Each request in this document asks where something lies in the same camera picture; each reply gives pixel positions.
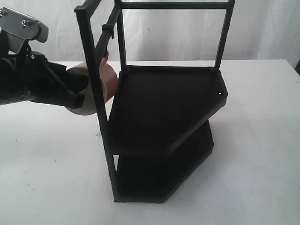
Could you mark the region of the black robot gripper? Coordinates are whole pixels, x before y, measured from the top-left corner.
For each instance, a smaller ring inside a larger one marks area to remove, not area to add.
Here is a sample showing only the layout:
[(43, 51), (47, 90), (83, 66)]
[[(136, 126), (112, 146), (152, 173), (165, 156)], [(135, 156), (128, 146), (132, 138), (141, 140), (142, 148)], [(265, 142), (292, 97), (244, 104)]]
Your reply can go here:
[(49, 62), (39, 53), (32, 52), (14, 65), (16, 57), (0, 59), (0, 104), (31, 101), (80, 108), (85, 98), (80, 94), (88, 87), (89, 77), (67, 71), (66, 66)]

